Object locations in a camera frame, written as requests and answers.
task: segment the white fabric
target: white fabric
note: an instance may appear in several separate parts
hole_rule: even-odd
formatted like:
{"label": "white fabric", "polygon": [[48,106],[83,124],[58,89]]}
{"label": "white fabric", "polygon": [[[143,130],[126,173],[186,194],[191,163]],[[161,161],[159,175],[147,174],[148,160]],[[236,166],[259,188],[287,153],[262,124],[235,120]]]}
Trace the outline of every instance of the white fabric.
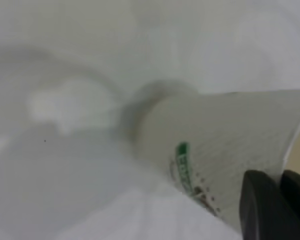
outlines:
{"label": "white fabric", "polygon": [[175,78],[300,88],[300,0],[0,0],[0,240],[240,239],[116,139],[122,103]]}

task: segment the white paper cup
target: white paper cup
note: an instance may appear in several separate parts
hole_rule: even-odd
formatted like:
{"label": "white paper cup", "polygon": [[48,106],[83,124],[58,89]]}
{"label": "white paper cup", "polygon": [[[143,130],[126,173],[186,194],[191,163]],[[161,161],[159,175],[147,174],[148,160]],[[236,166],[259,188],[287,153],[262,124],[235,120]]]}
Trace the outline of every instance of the white paper cup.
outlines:
{"label": "white paper cup", "polygon": [[237,231],[246,170],[300,171],[300,90],[176,94],[144,112],[138,158]]}

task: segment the green logo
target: green logo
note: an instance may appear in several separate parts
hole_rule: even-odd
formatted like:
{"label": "green logo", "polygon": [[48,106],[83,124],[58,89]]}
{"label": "green logo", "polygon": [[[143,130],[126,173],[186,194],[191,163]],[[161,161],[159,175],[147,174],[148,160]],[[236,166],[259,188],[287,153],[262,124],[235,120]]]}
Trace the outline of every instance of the green logo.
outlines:
{"label": "green logo", "polygon": [[189,168],[189,144],[182,142],[176,147],[175,156],[176,165],[179,172],[179,177],[184,190],[188,194],[193,193],[190,180],[190,168]]}

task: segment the white sheet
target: white sheet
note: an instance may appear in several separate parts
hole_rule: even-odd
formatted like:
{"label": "white sheet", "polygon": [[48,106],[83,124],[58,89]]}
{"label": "white sheet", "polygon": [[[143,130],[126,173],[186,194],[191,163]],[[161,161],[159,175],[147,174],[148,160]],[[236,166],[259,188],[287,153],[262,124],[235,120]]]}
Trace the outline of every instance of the white sheet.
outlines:
{"label": "white sheet", "polygon": [[0,240],[241,238],[123,151],[157,79],[300,88],[300,0],[0,0]]}

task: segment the black object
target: black object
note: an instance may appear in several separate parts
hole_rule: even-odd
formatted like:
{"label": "black object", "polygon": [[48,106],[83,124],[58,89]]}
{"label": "black object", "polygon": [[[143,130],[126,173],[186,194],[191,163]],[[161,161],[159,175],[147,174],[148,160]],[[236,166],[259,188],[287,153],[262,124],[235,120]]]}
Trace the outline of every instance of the black object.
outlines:
{"label": "black object", "polygon": [[239,215],[244,240],[300,240],[300,175],[285,171],[278,186],[264,172],[248,170]]}

